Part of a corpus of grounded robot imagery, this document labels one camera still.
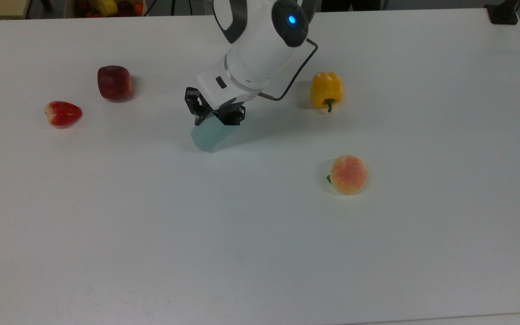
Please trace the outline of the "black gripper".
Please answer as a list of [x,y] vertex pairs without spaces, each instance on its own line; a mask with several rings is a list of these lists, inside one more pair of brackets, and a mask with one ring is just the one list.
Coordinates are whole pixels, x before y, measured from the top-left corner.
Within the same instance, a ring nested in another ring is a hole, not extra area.
[[194,87],[186,87],[184,101],[190,113],[195,117],[196,127],[209,116],[222,120],[223,125],[227,126],[239,126],[246,117],[244,102],[237,102],[237,99],[233,98],[213,109],[200,91]]

